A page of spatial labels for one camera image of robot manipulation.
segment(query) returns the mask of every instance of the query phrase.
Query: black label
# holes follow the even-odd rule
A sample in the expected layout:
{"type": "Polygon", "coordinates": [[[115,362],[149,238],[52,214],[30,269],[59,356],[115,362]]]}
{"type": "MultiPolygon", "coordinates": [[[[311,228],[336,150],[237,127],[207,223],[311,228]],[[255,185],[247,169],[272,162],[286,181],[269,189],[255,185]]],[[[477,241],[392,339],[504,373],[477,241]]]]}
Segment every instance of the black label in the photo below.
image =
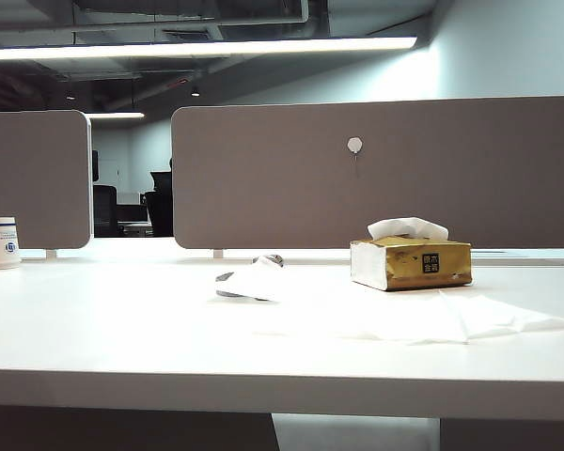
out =
{"type": "Polygon", "coordinates": [[[422,254],[422,272],[439,272],[438,254],[422,254]]]}

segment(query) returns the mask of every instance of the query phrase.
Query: desk leg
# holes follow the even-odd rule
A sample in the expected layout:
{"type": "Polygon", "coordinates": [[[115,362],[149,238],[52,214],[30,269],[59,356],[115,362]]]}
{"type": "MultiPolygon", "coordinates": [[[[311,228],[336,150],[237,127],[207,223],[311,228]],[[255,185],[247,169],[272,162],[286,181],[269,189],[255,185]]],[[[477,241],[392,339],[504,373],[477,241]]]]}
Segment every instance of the desk leg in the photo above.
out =
{"type": "Polygon", "coordinates": [[[564,451],[564,421],[441,420],[441,451],[564,451]]]}
{"type": "Polygon", "coordinates": [[[0,406],[0,450],[279,451],[268,413],[0,406]]]}

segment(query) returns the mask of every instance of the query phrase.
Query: tissue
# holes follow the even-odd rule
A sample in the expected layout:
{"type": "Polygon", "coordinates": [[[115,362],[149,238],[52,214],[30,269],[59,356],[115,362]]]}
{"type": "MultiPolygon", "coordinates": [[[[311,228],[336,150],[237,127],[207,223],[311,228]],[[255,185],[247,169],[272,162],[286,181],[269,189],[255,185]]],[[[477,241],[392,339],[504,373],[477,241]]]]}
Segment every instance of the tissue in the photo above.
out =
{"type": "Polygon", "coordinates": [[[442,225],[437,225],[420,218],[384,219],[368,225],[368,231],[373,240],[394,235],[407,238],[428,238],[431,240],[446,240],[449,231],[442,225]]]}

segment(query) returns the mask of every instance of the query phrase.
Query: office chair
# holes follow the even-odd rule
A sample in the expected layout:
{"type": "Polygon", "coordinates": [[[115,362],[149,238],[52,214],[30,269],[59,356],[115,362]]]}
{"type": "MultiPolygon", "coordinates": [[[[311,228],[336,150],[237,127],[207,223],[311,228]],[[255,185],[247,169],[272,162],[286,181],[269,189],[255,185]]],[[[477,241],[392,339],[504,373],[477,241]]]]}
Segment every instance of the office chair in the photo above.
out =
{"type": "Polygon", "coordinates": [[[153,237],[173,237],[173,195],[149,191],[145,194],[153,237]]]}
{"type": "Polygon", "coordinates": [[[94,237],[118,237],[117,189],[114,186],[94,185],[93,191],[94,237]]]}

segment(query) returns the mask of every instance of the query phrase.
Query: ceiling light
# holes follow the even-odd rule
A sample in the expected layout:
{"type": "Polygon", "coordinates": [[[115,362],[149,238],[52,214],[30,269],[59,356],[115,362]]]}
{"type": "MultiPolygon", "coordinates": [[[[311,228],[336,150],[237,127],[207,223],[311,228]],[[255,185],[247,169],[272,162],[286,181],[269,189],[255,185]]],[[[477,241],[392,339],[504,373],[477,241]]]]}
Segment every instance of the ceiling light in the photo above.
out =
{"type": "Polygon", "coordinates": [[[90,119],[139,119],[143,113],[86,113],[90,119]]]}
{"type": "Polygon", "coordinates": [[[73,45],[0,49],[0,60],[78,59],[134,56],[229,56],[233,54],[292,54],[398,50],[414,46],[416,38],[297,39],[183,44],[73,45]]]}

